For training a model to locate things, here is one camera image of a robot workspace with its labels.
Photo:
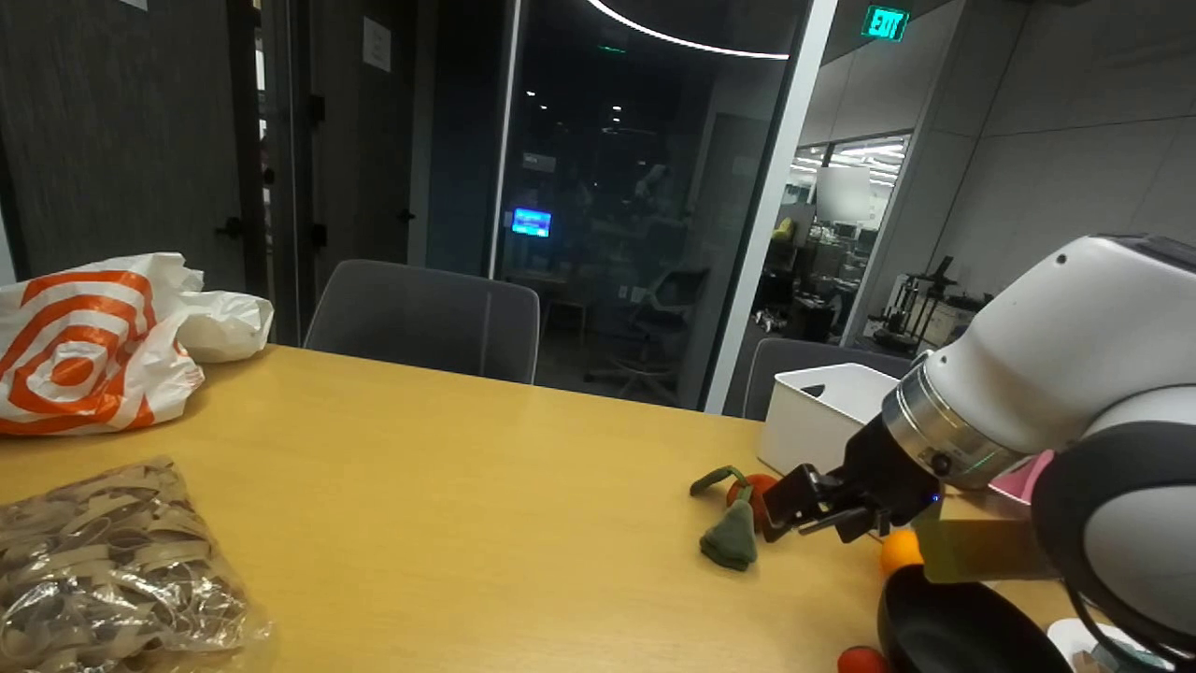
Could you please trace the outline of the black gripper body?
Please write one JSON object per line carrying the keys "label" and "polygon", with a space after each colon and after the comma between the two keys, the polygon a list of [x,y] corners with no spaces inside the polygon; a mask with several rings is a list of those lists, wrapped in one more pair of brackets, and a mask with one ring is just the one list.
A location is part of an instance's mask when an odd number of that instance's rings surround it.
{"label": "black gripper body", "polygon": [[914,522],[937,498],[937,480],[870,420],[848,437],[840,466],[795,462],[763,492],[763,537],[779,541],[789,529],[835,527],[840,541],[856,541],[860,533]]}

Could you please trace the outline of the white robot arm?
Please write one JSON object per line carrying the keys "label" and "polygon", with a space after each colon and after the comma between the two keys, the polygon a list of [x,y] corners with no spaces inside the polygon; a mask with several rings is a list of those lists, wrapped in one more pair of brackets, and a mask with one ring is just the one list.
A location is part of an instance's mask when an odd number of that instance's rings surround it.
{"label": "white robot arm", "polygon": [[1196,659],[1196,247],[1079,235],[920,356],[840,462],[763,492],[767,529],[852,541],[985,490],[1030,457],[1031,533],[1077,613],[1193,673]]}

